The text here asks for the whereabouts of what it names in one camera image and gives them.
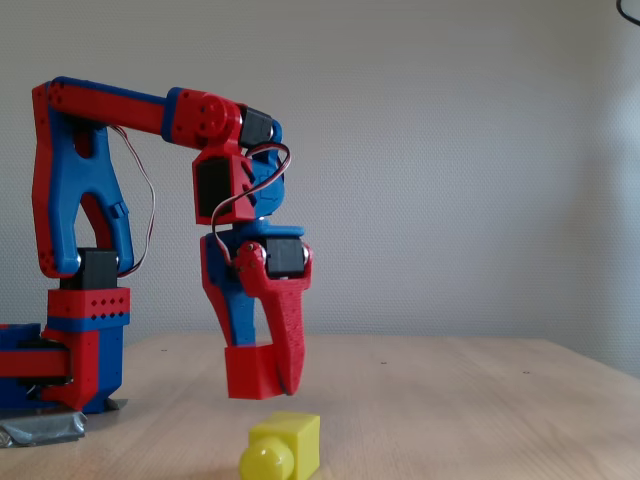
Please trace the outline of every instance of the red gripper jaw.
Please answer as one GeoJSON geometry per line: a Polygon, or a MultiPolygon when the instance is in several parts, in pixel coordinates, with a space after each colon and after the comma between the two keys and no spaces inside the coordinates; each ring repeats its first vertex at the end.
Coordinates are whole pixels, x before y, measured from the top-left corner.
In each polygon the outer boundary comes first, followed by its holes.
{"type": "Polygon", "coordinates": [[[299,278],[269,278],[266,270],[267,254],[257,242],[243,244],[234,260],[247,295],[259,299],[264,308],[273,341],[272,358],[275,361],[277,379],[287,395],[293,395],[298,390],[304,366],[302,293],[311,286],[313,265],[311,249],[307,245],[304,248],[306,265],[299,278]]]}

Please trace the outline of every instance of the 3d printed robot arm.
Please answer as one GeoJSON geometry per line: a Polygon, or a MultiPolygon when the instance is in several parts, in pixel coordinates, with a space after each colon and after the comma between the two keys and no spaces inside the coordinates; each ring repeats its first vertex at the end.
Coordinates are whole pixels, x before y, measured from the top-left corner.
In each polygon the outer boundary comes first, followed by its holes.
{"type": "Polygon", "coordinates": [[[117,288],[116,278],[131,271],[134,256],[107,126],[160,135],[201,151],[193,162],[198,224],[209,225],[221,201],[244,194],[215,222],[232,225],[220,233],[231,256],[222,254],[215,233],[201,241],[203,286],[228,345],[229,396],[295,393],[304,362],[301,301],[310,283],[312,252],[300,240],[302,228],[273,226],[263,218],[284,198],[282,178],[254,192],[279,168],[277,153],[243,154],[263,142],[280,142],[278,122],[195,90],[173,88],[163,98],[66,77],[36,87],[33,102],[38,258],[42,272],[61,283],[49,292],[41,335],[37,324],[0,327],[0,408],[59,402],[99,412],[120,386],[122,327],[129,323],[130,306],[129,290],[117,288]],[[76,244],[80,206],[95,231],[96,251],[76,244]],[[106,281],[104,272],[111,267],[108,255],[100,256],[105,252],[113,252],[115,269],[106,281]],[[94,274],[100,277],[97,283],[94,274]],[[255,343],[255,298],[264,305],[271,345],[255,343]],[[16,359],[20,368],[12,366],[16,359]]]}

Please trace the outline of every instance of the robotic arm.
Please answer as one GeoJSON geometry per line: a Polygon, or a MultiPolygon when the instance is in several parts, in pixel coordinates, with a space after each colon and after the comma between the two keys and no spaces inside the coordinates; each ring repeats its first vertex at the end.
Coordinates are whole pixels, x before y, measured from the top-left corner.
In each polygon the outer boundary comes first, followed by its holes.
{"type": "Polygon", "coordinates": [[[300,239],[302,228],[264,220],[284,199],[282,177],[273,181],[281,168],[277,152],[260,149],[279,144],[280,124],[210,93],[173,88],[163,98],[66,77],[36,87],[33,104],[38,258],[44,275],[60,279],[60,289],[49,291],[41,334],[37,324],[0,328],[0,408],[57,402],[100,412],[121,384],[130,307],[129,290],[117,287],[117,277],[132,271],[134,255],[107,126],[200,150],[192,165],[196,223],[232,226],[219,234],[228,254],[215,230],[200,245],[203,287],[227,342],[229,396],[294,394],[304,363],[302,292],[310,286],[313,255],[300,239]],[[231,197],[236,200],[212,218],[231,197]],[[97,249],[76,243],[80,206],[97,249]],[[267,316],[270,345],[256,345],[255,298],[267,316]]]}

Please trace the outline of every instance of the wire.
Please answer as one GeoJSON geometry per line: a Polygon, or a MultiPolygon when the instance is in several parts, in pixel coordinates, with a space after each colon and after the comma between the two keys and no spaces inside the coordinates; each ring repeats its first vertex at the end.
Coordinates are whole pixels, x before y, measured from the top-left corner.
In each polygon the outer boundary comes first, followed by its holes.
{"type": "Polygon", "coordinates": [[[129,136],[127,135],[127,132],[122,127],[119,127],[118,125],[109,125],[109,127],[122,137],[122,139],[124,140],[124,143],[127,145],[127,148],[131,152],[131,155],[133,155],[133,158],[136,160],[136,163],[138,164],[138,168],[140,169],[140,173],[142,173],[142,176],[147,181],[147,184],[149,185],[149,189],[151,190],[151,216],[149,217],[149,225],[147,226],[147,238],[144,244],[144,252],[142,253],[142,257],[140,257],[140,260],[138,260],[138,263],[136,263],[133,267],[131,267],[126,272],[118,274],[118,278],[126,278],[132,273],[134,273],[135,271],[137,271],[144,263],[145,258],[147,258],[147,253],[149,252],[149,243],[151,242],[151,233],[153,232],[153,222],[156,218],[156,191],[153,189],[153,184],[149,179],[149,175],[147,175],[147,171],[144,169],[144,166],[142,165],[142,160],[140,160],[140,157],[138,156],[138,152],[136,152],[136,149],[133,148],[133,145],[131,145],[131,142],[129,141],[129,136]]]}
{"type": "Polygon", "coordinates": [[[277,143],[277,142],[260,143],[260,144],[256,145],[255,147],[250,148],[249,150],[247,150],[247,153],[245,153],[245,157],[251,158],[254,155],[257,155],[257,154],[262,153],[262,152],[268,152],[270,150],[278,150],[280,152],[284,152],[285,153],[284,160],[282,160],[280,162],[280,165],[278,166],[278,169],[275,172],[273,172],[273,175],[271,175],[269,178],[267,178],[265,181],[259,183],[258,185],[250,188],[249,190],[246,190],[246,191],[244,191],[242,193],[239,193],[238,195],[234,195],[233,197],[229,197],[226,200],[223,200],[213,210],[213,214],[211,215],[211,229],[213,230],[213,233],[214,233],[214,235],[216,237],[216,243],[218,244],[218,247],[220,248],[220,251],[222,252],[222,255],[224,256],[224,261],[225,261],[225,263],[227,265],[231,265],[232,264],[231,254],[229,253],[229,249],[227,248],[225,243],[222,241],[222,239],[218,235],[218,232],[216,231],[216,221],[218,220],[218,217],[221,216],[221,212],[226,206],[231,205],[232,203],[234,203],[234,202],[236,202],[236,201],[240,200],[241,198],[244,198],[244,197],[246,197],[248,195],[251,195],[252,193],[259,192],[260,190],[263,190],[263,189],[267,188],[269,185],[271,185],[273,182],[275,182],[279,177],[281,177],[282,174],[284,174],[284,171],[291,164],[291,152],[289,151],[289,147],[287,147],[286,145],[284,145],[282,143],[277,143]]]}

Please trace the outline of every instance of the wooden table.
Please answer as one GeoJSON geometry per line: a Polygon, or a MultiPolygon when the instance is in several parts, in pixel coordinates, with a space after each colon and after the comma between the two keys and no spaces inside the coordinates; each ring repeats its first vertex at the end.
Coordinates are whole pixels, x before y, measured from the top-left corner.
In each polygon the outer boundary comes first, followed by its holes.
{"type": "Polygon", "coordinates": [[[0,451],[0,478],[238,479],[249,428],[322,416],[314,479],[640,479],[640,381],[542,340],[311,337],[295,397],[226,398],[223,343],[129,347],[120,412],[0,451]]]}

